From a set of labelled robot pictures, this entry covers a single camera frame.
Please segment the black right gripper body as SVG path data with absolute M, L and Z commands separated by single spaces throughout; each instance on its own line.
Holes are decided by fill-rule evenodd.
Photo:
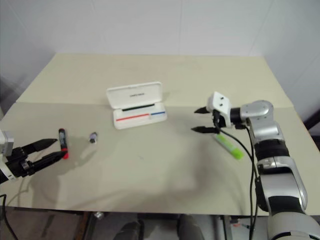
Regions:
M 226 127 L 225 118 L 217 110 L 213 110 L 212 112 L 212 121 L 217 133 L 221 132 L 221 128 Z

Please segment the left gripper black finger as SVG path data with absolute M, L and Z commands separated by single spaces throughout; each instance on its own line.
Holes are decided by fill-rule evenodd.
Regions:
M 26 154 L 32 154 L 34 152 L 39 152 L 42 151 L 48 147 L 50 147 L 51 145 L 53 145 L 55 142 L 57 142 L 58 140 L 56 138 L 45 138 L 45 139 L 41 139 L 35 142 L 32 142 L 28 145 L 24 146 L 24 152 Z
M 37 160 L 32 164 L 32 171 L 36 173 L 53 165 L 54 163 L 60 161 L 67 153 L 67 151 L 56 151 L 42 157 L 40 160 Z

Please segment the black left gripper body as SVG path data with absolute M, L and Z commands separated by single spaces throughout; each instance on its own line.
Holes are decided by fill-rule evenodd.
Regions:
M 12 150 L 11 155 L 7 156 L 5 165 L 17 177 L 31 176 L 35 173 L 32 168 L 33 163 L 28 161 L 28 155 L 33 151 L 29 147 L 16 147 Z

